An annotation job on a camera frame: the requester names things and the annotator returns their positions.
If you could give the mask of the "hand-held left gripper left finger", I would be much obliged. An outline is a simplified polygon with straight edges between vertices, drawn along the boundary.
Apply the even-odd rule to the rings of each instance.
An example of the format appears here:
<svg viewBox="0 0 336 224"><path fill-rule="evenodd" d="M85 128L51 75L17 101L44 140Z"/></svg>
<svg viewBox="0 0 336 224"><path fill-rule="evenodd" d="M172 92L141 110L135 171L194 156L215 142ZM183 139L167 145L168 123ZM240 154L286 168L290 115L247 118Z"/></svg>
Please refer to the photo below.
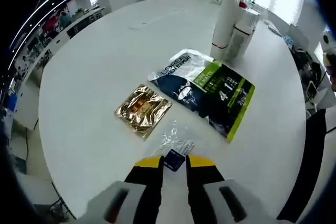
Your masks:
<svg viewBox="0 0 336 224"><path fill-rule="evenodd" d="M156 223L161 205L164 157L136 162L124 181L92 198L76 223Z"/></svg>

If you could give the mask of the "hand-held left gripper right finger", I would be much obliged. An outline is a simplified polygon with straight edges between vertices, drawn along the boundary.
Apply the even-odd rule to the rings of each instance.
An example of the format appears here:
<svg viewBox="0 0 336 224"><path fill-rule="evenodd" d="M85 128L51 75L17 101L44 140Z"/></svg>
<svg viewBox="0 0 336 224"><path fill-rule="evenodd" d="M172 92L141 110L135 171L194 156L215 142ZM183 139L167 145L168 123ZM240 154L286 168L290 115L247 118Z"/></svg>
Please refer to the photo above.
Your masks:
<svg viewBox="0 0 336 224"><path fill-rule="evenodd" d="M188 204L195 223L275 223L261 201L206 157L186 157Z"/></svg>

